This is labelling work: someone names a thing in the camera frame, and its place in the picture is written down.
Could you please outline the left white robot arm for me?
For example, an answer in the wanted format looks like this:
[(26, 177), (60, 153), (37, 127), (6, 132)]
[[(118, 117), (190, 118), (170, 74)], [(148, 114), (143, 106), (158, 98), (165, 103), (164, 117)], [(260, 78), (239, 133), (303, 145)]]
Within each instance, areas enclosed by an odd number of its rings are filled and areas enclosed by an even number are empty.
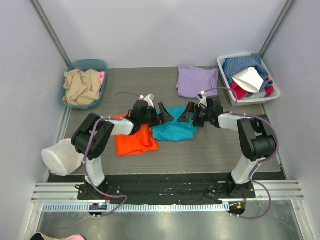
[(91, 185), (89, 194), (100, 200), (107, 192), (102, 184), (105, 174), (102, 168), (102, 154), (111, 136), (132, 136), (143, 125), (159, 126), (175, 120), (166, 110), (163, 103), (159, 103), (160, 113), (146, 100), (137, 100), (133, 109), (124, 117), (102, 117), (90, 113), (71, 138), (71, 144), (78, 154), (83, 155), (85, 180)]

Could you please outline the orange t shirt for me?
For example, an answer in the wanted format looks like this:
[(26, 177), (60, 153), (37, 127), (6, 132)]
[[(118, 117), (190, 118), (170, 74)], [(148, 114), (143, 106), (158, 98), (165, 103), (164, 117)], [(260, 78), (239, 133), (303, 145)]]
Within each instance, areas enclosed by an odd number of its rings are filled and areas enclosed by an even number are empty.
[(159, 149), (159, 144), (153, 137), (153, 129), (148, 124), (143, 124), (134, 135), (116, 135), (115, 143), (118, 157), (140, 155)]

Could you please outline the lavender t shirt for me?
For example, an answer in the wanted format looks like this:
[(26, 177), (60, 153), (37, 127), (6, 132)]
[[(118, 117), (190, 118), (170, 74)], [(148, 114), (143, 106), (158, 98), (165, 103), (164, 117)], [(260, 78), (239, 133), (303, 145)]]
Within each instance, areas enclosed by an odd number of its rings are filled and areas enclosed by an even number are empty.
[(180, 65), (176, 84), (177, 95), (183, 98), (196, 99), (202, 91), (218, 86), (219, 70), (203, 69), (191, 65)]

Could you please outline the teal t shirt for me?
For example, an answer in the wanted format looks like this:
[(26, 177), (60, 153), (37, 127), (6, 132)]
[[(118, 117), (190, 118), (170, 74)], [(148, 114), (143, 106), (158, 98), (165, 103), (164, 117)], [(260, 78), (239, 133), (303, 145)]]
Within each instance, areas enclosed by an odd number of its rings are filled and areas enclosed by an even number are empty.
[(194, 139), (198, 128), (189, 122), (179, 122), (178, 118), (184, 113), (186, 107), (178, 106), (168, 108), (168, 113), (174, 117), (173, 121), (153, 127), (153, 138), (157, 141), (181, 142)]

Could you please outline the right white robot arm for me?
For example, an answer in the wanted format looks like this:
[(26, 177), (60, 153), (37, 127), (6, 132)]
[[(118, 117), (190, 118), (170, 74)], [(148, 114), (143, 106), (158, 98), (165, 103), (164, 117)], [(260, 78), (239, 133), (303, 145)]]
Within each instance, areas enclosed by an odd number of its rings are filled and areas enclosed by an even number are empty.
[(178, 122), (191, 121), (195, 127), (206, 122), (219, 129), (238, 132), (242, 156), (227, 177), (224, 192), (241, 198), (249, 189), (252, 177), (261, 165), (277, 150), (277, 136), (267, 115), (247, 116), (225, 112), (219, 96), (200, 96), (199, 103), (189, 102)]

